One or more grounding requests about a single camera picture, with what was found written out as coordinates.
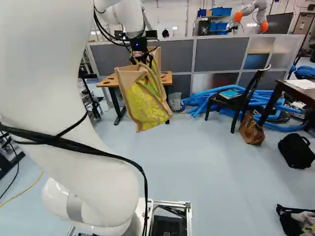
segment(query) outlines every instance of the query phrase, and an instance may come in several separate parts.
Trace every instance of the gray partition wall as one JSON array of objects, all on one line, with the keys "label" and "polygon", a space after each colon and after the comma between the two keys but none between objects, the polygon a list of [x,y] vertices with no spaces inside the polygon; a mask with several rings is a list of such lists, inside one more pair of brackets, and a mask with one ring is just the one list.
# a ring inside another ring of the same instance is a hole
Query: gray partition wall
[{"label": "gray partition wall", "polygon": [[[246,87],[257,69],[268,64],[271,69],[258,88],[273,90],[275,80],[287,76],[303,38],[294,34],[217,35],[164,39],[148,45],[162,48],[161,70],[173,73],[169,93],[181,92],[185,98],[229,84]],[[115,67],[128,64],[129,52],[124,47],[101,42],[89,43],[87,48],[100,80],[113,73]]]}]

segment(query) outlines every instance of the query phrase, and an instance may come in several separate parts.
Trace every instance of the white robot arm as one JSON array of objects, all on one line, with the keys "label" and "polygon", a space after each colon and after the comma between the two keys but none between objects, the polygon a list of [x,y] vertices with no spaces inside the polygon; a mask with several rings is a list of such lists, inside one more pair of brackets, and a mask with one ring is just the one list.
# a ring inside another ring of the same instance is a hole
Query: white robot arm
[{"label": "white robot arm", "polygon": [[255,9],[258,8],[257,22],[260,24],[260,32],[266,32],[268,30],[268,22],[266,18],[267,7],[268,4],[266,0],[255,0],[241,11],[236,12],[234,14],[234,21],[240,22],[243,16],[252,14]]},{"label": "white robot arm", "polygon": [[[143,28],[140,0],[117,2],[95,0],[95,6],[100,12],[106,10],[103,16],[108,23],[139,32]],[[86,111],[78,92],[78,67],[91,33],[93,8],[93,0],[1,4],[3,125],[56,135],[82,118]],[[89,118],[62,137],[112,153]],[[100,236],[126,231],[140,202],[138,178],[130,164],[50,145],[21,148],[51,177],[43,199],[54,214]]]}]

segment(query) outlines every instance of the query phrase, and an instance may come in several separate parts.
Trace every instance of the door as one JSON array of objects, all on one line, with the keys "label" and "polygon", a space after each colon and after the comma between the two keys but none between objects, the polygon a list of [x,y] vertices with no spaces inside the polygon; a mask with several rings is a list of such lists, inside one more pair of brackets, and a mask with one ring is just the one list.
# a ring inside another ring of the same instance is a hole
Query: door
[{"label": "door", "polygon": [[308,13],[300,13],[299,19],[295,25],[293,34],[304,34],[306,35],[312,24],[314,15]]}]

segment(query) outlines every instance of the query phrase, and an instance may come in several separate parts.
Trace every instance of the cardboard box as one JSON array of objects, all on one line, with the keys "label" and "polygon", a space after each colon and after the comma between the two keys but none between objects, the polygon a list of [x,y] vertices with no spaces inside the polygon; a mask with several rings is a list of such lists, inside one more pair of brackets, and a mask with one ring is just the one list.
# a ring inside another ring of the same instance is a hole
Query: cardboard box
[{"label": "cardboard box", "polygon": [[212,10],[207,10],[207,16],[212,16]]}]

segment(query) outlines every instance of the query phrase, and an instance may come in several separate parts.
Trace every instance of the brown leather bag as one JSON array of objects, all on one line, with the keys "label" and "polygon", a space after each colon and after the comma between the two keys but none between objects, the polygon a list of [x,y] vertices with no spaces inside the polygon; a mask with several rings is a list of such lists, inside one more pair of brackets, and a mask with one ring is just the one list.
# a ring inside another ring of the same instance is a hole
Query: brown leather bag
[{"label": "brown leather bag", "polygon": [[246,113],[239,131],[245,142],[251,145],[261,145],[265,139],[262,127],[260,127],[252,118],[252,112]]}]

